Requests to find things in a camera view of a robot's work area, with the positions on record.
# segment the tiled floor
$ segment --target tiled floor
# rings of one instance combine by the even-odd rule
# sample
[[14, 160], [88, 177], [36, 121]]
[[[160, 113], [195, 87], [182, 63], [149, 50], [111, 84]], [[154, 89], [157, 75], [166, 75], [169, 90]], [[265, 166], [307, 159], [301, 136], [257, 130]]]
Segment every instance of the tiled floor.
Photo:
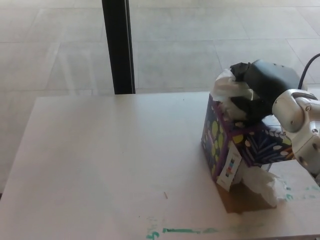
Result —
[[[256, 59], [301, 74], [320, 52], [320, 0], [129, 2], [138, 93], [206, 91]], [[320, 59], [308, 73], [320, 84]], [[101, 0], [0, 0], [0, 192], [37, 97], [106, 94]]]

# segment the black metal post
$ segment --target black metal post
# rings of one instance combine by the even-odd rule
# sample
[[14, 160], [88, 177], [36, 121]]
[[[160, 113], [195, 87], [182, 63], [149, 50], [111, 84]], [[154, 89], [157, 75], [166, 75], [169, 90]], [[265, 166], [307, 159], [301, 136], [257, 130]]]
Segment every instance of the black metal post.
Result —
[[115, 94], [135, 94], [129, 0], [102, 0]]

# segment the green paint mark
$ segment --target green paint mark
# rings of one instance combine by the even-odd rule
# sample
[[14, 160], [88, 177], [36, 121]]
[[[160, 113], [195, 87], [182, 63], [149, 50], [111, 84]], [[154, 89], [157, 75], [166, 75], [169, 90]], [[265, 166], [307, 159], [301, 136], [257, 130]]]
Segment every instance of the green paint mark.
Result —
[[319, 187], [319, 186], [312, 186], [311, 188], [312, 188], [313, 190], [320, 191], [320, 187]]
[[147, 235], [145, 238], [146, 238], [146, 239], [155, 240], [155, 237], [156, 237], [156, 238], [159, 238], [159, 236], [160, 236], [160, 234], [159, 234], [158, 232], [154, 231], [152, 234]]
[[291, 194], [287, 194], [287, 195], [286, 195], [286, 199], [288, 199], [288, 200], [293, 200], [294, 197], [293, 197]]
[[163, 233], [185, 233], [185, 234], [200, 234], [201, 231], [198, 230], [193, 230], [190, 228], [180, 228], [180, 229], [175, 229], [175, 228], [164, 228], [162, 230]]
[[203, 234], [213, 234], [213, 233], [217, 233], [217, 232], [218, 232], [218, 230], [213, 227], [207, 228], [202, 231]]

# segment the crumpled tissue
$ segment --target crumpled tissue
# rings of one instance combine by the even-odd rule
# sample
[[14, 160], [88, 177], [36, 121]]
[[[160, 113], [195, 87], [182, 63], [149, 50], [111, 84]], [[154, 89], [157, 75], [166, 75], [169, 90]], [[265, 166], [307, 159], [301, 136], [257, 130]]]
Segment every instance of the crumpled tissue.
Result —
[[275, 207], [285, 200], [286, 184], [277, 175], [258, 166], [247, 167], [245, 164], [240, 165], [239, 171], [244, 185], [254, 193], [261, 194], [270, 206]]

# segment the patterned tissue box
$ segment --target patterned tissue box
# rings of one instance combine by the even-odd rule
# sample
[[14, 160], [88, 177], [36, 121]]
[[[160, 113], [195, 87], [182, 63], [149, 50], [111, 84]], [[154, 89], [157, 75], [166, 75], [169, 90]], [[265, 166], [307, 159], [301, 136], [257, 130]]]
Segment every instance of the patterned tissue box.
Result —
[[248, 167], [295, 159], [291, 142], [280, 123], [268, 116], [261, 123], [233, 122], [221, 111], [221, 103], [209, 95], [201, 138], [212, 178], [224, 189], [238, 183], [240, 164]]

